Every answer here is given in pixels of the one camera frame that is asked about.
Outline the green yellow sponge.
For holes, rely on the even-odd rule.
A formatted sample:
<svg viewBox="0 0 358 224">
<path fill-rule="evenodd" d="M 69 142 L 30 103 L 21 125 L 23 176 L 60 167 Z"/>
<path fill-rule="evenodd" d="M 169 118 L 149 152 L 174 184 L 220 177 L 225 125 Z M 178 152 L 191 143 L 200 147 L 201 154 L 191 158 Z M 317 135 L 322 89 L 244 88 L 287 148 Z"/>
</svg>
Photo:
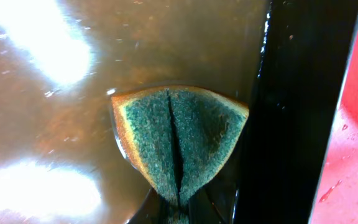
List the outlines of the green yellow sponge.
<svg viewBox="0 0 358 224">
<path fill-rule="evenodd" d="M 186 85 L 115 93 L 110 100 L 117 146 L 151 187 L 131 223 L 234 221 L 245 103 Z"/>
</svg>

